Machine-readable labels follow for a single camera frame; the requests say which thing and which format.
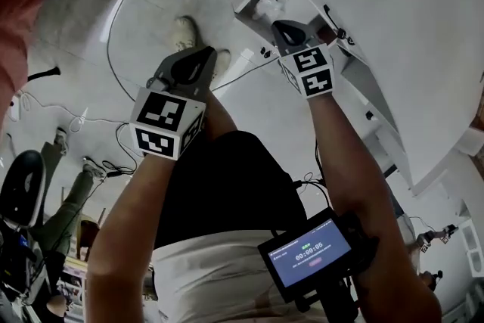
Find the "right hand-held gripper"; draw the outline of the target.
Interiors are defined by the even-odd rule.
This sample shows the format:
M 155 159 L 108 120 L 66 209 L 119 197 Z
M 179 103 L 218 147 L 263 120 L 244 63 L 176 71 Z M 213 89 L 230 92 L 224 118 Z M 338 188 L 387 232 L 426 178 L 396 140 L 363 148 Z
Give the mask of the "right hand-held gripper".
M 276 20 L 271 31 L 280 54 L 278 63 L 300 95 L 309 99 L 333 90 L 334 61 L 317 34 L 306 35 L 305 27 L 295 21 L 287 28 L 282 20 Z

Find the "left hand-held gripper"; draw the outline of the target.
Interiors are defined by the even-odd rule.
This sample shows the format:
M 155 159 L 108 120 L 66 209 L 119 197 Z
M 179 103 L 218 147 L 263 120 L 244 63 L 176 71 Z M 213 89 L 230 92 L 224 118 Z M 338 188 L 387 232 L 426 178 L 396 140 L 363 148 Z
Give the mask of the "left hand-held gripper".
M 166 57 L 139 89 L 129 127 L 135 148 L 178 160 L 199 133 L 216 63 L 213 47 Z

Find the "person's right hand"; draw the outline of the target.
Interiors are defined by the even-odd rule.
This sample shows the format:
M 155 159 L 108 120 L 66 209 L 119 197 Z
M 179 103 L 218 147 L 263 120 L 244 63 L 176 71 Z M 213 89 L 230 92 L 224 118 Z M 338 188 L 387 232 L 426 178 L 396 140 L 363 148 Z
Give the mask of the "person's right hand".
M 330 45 L 332 42 L 337 40 L 337 34 L 328 25 L 322 26 L 317 31 L 318 38 L 325 44 Z

